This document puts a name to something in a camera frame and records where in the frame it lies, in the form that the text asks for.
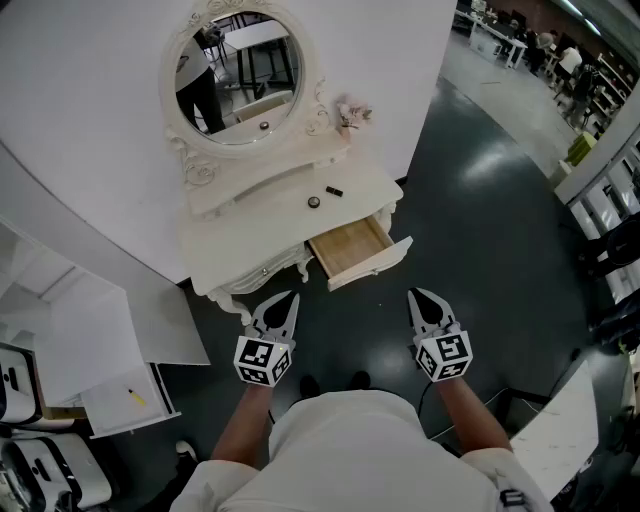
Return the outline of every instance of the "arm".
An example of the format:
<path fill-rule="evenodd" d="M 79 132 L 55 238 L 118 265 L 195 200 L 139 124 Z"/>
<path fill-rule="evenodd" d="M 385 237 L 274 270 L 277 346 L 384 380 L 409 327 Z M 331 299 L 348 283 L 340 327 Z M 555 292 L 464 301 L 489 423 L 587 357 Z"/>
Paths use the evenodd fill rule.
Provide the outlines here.
<path fill-rule="evenodd" d="M 465 452 L 483 448 L 513 451 L 507 433 L 462 378 L 436 382 L 436 387 Z"/>
<path fill-rule="evenodd" d="M 212 460 L 256 467 L 272 397 L 273 388 L 249 385 L 213 449 Z"/>

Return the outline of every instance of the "small black object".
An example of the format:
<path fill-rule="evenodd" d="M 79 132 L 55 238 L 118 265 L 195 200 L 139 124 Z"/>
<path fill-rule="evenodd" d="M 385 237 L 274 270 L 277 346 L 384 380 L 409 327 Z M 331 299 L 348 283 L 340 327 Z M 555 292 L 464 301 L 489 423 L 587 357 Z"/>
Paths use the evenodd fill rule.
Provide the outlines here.
<path fill-rule="evenodd" d="M 329 194 L 333 194 L 334 196 L 337 196 L 337 197 L 342 197 L 342 195 L 344 194 L 342 190 L 333 188 L 333 187 L 327 187 L 325 190 L 329 192 Z"/>
<path fill-rule="evenodd" d="M 526 505 L 524 494 L 516 489 L 506 489 L 500 493 L 500 501 L 504 508 L 522 507 Z"/>

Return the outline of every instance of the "wooden drawer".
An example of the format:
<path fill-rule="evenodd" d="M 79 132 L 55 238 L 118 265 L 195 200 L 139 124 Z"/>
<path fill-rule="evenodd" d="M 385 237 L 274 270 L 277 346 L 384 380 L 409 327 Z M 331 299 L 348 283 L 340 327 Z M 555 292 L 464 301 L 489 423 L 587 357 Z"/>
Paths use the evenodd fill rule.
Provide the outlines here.
<path fill-rule="evenodd" d="M 402 261 L 412 243 L 411 237 L 394 243 L 373 216 L 309 240 L 329 277 L 329 291 L 394 266 Z"/>
<path fill-rule="evenodd" d="M 298 244 L 265 262 L 264 264 L 247 272 L 231 283 L 222 286 L 222 289 L 230 294 L 251 293 L 260 288 L 272 276 L 283 268 L 290 267 L 303 258 L 305 252 L 304 244 Z"/>

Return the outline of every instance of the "white wall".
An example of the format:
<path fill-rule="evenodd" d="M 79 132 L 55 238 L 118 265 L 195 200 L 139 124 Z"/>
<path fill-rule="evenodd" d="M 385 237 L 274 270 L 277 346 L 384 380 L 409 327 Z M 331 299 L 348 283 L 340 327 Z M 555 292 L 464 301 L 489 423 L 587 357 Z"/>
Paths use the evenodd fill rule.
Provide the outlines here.
<path fill-rule="evenodd" d="M 182 290 L 71 212 L 2 146 L 0 222 L 123 289 L 145 361 L 209 363 Z"/>
<path fill-rule="evenodd" d="M 334 99 L 370 102 L 362 139 L 407 173 L 454 0 L 282 0 L 313 38 Z M 140 261 L 187 276 L 184 203 L 163 137 L 158 66 L 190 2 L 14 0 L 0 14 L 0 139 L 62 202 Z"/>

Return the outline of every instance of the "white t-shirt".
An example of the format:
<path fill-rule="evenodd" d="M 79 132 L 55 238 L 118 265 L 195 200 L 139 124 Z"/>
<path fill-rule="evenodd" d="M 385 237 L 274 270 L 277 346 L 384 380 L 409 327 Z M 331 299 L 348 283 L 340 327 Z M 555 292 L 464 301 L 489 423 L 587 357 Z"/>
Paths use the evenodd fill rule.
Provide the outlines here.
<path fill-rule="evenodd" d="M 573 74 L 573 71 L 577 66 L 582 64 L 582 57 L 580 57 L 580 52 L 575 48 L 567 48 L 563 57 L 560 60 L 560 65 L 564 68 L 564 70 L 570 75 Z"/>
<path fill-rule="evenodd" d="M 384 391 L 295 404 L 274 425 L 269 452 L 262 471 L 202 462 L 171 512 L 552 511 L 511 452 L 457 459 L 425 437 L 408 402 Z M 501 492 L 509 489 L 528 508 L 504 508 Z"/>
<path fill-rule="evenodd" d="M 195 40 L 189 39 L 187 46 L 178 61 L 176 69 L 176 92 L 184 89 L 187 85 L 198 78 L 209 67 L 209 60 L 205 56 L 202 48 Z"/>

